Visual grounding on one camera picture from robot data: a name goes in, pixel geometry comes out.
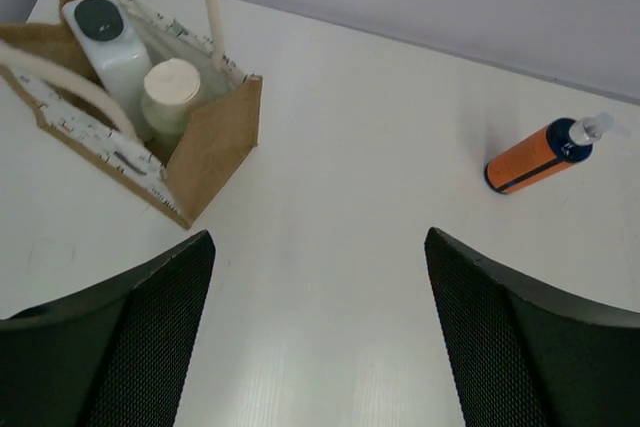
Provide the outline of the orange blue pump bottle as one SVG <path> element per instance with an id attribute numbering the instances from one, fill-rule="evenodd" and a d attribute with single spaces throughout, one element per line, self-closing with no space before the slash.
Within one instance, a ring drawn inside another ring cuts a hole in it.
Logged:
<path id="1" fill-rule="evenodd" d="M 586 161 L 608 132 L 630 134 L 607 112 L 558 118 L 487 162 L 484 180 L 496 193 L 513 194 Z"/>

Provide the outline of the pale green white-cap bottle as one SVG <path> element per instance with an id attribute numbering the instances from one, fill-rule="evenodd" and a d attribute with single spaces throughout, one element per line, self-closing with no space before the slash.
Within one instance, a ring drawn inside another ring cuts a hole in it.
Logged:
<path id="1" fill-rule="evenodd" d="M 148 72 L 143 90 L 143 117 L 154 140 L 172 153 L 186 131 L 191 111 L 205 102 L 200 73 L 190 62 L 171 58 Z"/>

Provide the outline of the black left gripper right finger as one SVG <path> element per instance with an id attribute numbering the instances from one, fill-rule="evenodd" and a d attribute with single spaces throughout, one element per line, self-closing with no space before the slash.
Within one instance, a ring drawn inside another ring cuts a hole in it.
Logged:
<path id="1" fill-rule="evenodd" d="M 466 425 L 638 425 L 638 313 L 553 287 L 435 227 L 424 248 Z"/>

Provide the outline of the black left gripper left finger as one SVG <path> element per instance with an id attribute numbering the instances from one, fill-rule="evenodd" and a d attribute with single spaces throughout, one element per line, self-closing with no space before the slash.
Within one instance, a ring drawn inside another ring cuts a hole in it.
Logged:
<path id="1" fill-rule="evenodd" d="M 2 320 L 2 425 L 173 425 L 215 255 L 201 231 Z"/>

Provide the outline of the white tube black-cap bottle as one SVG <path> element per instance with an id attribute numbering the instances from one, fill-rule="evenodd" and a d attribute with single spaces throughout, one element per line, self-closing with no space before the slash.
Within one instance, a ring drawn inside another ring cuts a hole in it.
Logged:
<path id="1" fill-rule="evenodd" d="M 124 110 L 138 137 L 150 140 L 141 100 L 152 64 L 124 10 L 116 0 L 74 0 L 63 5 L 62 15 L 106 92 Z"/>

